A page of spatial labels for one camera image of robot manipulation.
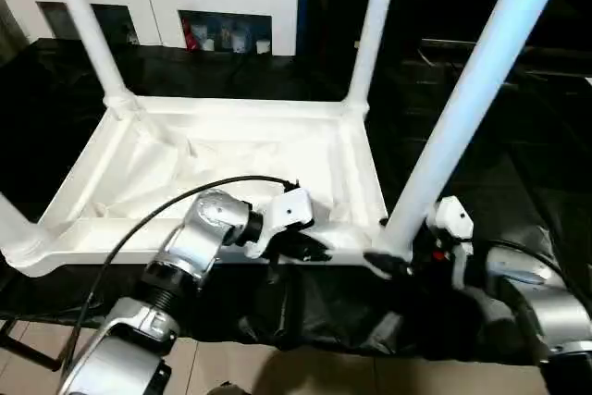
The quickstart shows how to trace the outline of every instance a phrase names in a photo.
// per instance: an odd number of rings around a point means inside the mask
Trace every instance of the white plastic tray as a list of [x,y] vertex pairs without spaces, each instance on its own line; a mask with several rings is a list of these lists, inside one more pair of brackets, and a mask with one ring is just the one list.
[[[297,179],[329,220],[376,235],[387,215],[360,113],[343,103],[140,97],[145,113],[117,120],[107,110],[40,224],[53,250],[34,249],[11,265],[40,276],[64,264],[96,264],[143,216],[206,182],[238,175]],[[167,142],[147,129],[162,126]],[[263,204],[277,184],[242,182],[222,189]],[[146,263],[178,224],[191,199],[134,236],[116,263]],[[331,264],[356,264],[368,245],[346,245]],[[246,261],[232,254],[225,261]]]

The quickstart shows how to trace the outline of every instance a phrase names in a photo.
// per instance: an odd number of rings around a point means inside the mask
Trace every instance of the floor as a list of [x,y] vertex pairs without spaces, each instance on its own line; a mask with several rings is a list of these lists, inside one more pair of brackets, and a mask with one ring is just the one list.
[[[18,323],[12,337],[57,356],[69,327]],[[81,342],[92,334],[84,330]],[[202,395],[232,381],[253,395],[544,395],[535,368],[498,364],[430,363],[373,359],[299,349],[278,352],[267,346],[197,343],[180,339],[167,358],[173,376],[166,395]],[[55,393],[59,375],[0,351],[0,394]]]

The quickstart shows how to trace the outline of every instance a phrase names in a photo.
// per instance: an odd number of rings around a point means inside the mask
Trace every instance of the red object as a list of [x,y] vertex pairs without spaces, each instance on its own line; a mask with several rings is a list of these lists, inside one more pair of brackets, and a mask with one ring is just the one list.
[[432,256],[436,261],[444,261],[446,259],[446,254],[441,252],[440,250],[436,250],[432,253]]
[[197,51],[200,49],[200,44],[195,39],[195,36],[191,32],[191,25],[188,20],[183,19],[181,21],[183,25],[183,34],[185,35],[185,45],[189,51]]

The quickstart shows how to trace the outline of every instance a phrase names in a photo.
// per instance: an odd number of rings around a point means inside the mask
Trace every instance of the black plastic sheet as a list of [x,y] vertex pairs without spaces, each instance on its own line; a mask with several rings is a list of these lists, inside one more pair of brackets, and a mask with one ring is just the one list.
[[[340,100],[348,87],[348,67],[316,68],[290,57],[134,47],[115,54],[126,83],[140,94],[327,101]],[[456,68],[414,60],[376,73],[366,129],[389,210],[456,76]],[[34,219],[100,119],[102,91],[79,43],[39,41],[0,70],[0,81],[10,117],[0,134],[10,166],[2,169],[1,191]],[[459,196],[477,237],[556,255],[588,297],[591,96],[579,79],[511,77],[445,191]],[[29,156],[33,150],[37,155]],[[72,265],[26,278],[2,265],[0,315],[71,324],[97,270]],[[86,324],[100,323],[141,271],[112,266]],[[188,310],[193,322],[184,334],[197,340],[528,362],[510,316],[492,321],[474,298],[426,291],[407,278],[385,281],[356,267],[220,265]]]

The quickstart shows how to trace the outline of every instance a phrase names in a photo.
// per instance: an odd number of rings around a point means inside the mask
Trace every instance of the robotic arm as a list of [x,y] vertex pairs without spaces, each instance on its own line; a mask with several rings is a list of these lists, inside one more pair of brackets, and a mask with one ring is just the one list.
[[275,197],[262,213],[220,190],[200,193],[145,268],[134,293],[117,301],[85,344],[58,394],[162,394],[171,375],[163,357],[220,248],[236,244],[251,257],[261,256],[274,235],[313,222],[311,200],[301,188]]
[[433,242],[417,242],[414,247],[427,245],[428,251],[414,251],[411,263],[393,258],[391,264],[397,267],[391,267],[390,273],[405,267],[407,273],[422,269],[430,273],[434,267],[443,267],[448,272],[441,275],[448,277],[454,289],[476,287],[504,302],[549,394],[588,393],[592,388],[592,321],[584,303],[564,282],[561,270],[511,242],[492,241],[487,254],[473,255],[473,221],[456,197],[437,203],[425,227]]

